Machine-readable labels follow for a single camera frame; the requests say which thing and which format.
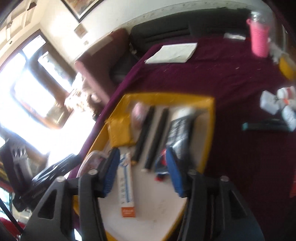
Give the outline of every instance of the yellow packet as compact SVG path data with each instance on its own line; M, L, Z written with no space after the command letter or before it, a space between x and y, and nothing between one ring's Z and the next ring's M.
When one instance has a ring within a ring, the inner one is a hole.
M109 118L107 121L111 147L131 146L134 141L131 133L130 115Z

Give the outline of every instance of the pink bottle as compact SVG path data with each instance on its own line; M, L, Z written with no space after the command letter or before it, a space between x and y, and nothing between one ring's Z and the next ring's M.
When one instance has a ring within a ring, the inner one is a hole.
M252 12L252 18L247 20L247 24L250 26L252 52L258 57L266 58L269 53L270 27L262 20L259 12Z

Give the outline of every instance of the notepad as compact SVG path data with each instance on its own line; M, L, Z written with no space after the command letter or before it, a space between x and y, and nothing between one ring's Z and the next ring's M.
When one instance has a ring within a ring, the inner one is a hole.
M152 57L145 60L145 63L185 63L191 58L196 47L197 43L164 45Z

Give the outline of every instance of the picture frame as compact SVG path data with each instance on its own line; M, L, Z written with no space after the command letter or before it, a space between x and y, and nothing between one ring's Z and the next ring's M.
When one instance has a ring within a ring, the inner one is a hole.
M104 0L61 0L76 20L82 20Z

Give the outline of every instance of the ceiling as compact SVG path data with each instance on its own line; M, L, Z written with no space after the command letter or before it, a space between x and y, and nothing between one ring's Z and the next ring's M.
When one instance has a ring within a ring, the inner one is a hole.
M0 49L11 39L31 23L33 13L36 10L37 0L23 0L7 17L0 26Z

